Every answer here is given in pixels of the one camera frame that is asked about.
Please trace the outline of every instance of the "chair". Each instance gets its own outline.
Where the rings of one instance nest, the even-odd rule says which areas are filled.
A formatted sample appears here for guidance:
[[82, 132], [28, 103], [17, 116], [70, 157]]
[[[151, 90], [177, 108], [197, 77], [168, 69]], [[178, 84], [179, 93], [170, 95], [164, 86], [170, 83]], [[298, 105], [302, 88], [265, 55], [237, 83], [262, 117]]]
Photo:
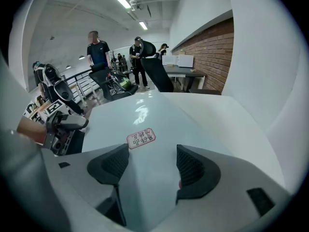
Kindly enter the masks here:
[[135, 94], [138, 89], [137, 85], [133, 85], [129, 90], [124, 93], [111, 94], [108, 87], [108, 83], [110, 83], [111, 80], [108, 80], [107, 78], [110, 70], [108, 68], [105, 68], [105, 65], [103, 64], [95, 64], [92, 70], [93, 71], [89, 73], [90, 78], [94, 80], [100, 86], [100, 88], [102, 88], [104, 98], [109, 101], [115, 101], [124, 97], [131, 96]]
[[[151, 57], [155, 54], [155, 46], [150, 42], [140, 40], [140, 57]], [[164, 70], [161, 61], [157, 58], [142, 58], [142, 67], [160, 92], [173, 92], [174, 86]]]

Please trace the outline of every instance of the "white ceiling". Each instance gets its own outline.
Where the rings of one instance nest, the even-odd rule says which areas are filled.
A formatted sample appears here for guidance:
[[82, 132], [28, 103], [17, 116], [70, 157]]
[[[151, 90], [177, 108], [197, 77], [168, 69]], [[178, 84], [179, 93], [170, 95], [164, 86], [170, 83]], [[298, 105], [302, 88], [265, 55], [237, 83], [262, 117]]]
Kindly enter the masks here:
[[[177, 5], [177, 1], [153, 2], [148, 4], [152, 17], [147, 5], [134, 13], [138, 21], [146, 23], [148, 31], [168, 29]], [[76, 54], [85, 55], [87, 34], [91, 30], [108, 36], [120, 31], [142, 30], [127, 11], [130, 9], [126, 10], [117, 0], [49, 0], [32, 36], [29, 77], [33, 75], [35, 61], [52, 63], [61, 72], [68, 64], [73, 65]]]

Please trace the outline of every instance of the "man in black shirt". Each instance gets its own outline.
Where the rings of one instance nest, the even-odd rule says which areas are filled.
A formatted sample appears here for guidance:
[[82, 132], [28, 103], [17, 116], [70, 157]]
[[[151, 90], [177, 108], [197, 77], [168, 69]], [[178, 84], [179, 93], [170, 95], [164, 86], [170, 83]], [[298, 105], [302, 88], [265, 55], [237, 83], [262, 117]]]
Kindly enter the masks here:
[[147, 79], [146, 79], [146, 74], [145, 70], [142, 67], [140, 63], [140, 37], [136, 37], [134, 39], [134, 45], [130, 47], [130, 58], [132, 59], [132, 65], [133, 65], [133, 72], [135, 76], [135, 83], [140, 87], [140, 78], [139, 78], [139, 72], [141, 73], [141, 78], [143, 80], [144, 87], [149, 89]]
[[98, 63], [105, 63], [105, 66], [111, 69], [111, 60], [108, 55], [110, 49], [105, 41], [98, 39], [98, 31], [91, 31], [88, 34], [88, 40], [91, 43], [87, 48], [87, 58], [90, 66]]
[[40, 62], [35, 62], [32, 67], [33, 67], [33, 72], [34, 72], [34, 79], [35, 83], [37, 86], [39, 86], [40, 92], [44, 98], [48, 98], [51, 103], [54, 103], [56, 100], [61, 100], [63, 103], [65, 103], [67, 106], [69, 106], [74, 112], [80, 115], [84, 115], [84, 110], [80, 108], [79, 105], [77, 105], [73, 100], [71, 101], [65, 101], [61, 99], [57, 93], [54, 90], [54, 86], [48, 87], [44, 83], [44, 78], [43, 78], [43, 69], [44, 69], [44, 64], [41, 64]]

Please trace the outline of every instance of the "metal railing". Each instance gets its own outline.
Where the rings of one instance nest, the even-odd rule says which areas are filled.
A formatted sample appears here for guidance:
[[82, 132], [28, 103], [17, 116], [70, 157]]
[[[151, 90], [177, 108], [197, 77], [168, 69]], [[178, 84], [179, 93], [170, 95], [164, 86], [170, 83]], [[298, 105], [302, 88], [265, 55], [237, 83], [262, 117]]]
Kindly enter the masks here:
[[[80, 72], [80, 73], [77, 73], [73, 76], [70, 76], [69, 78], [65, 79], [64, 81], [69, 85], [69, 86], [72, 86], [74, 84], [77, 85], [77, 87], [79, 88], [80, 90], [80, 93], [82, 94], [82, 96], [84, 98], [86, 98], [86, 95], [84, 94], [85, 91], [87, 91], [88, 89], [91, 88], [88, 80], [86, 79], [85, 80], [85, 77], [88, 77], [89, 76], [89, 72], [92, 71], [91, 69], [89, 70], [86, 70], [86, 71], [83, 71], [83, 72]], [[96, 84], [94, 80], [91, 79], [91, 84], [93, 84], [93, 86]], [[73, 95], [74, 95], [74, 98], [75, 99], [76, 97], [78, 97], [78, 93], [77, 91], [73, 92]]]

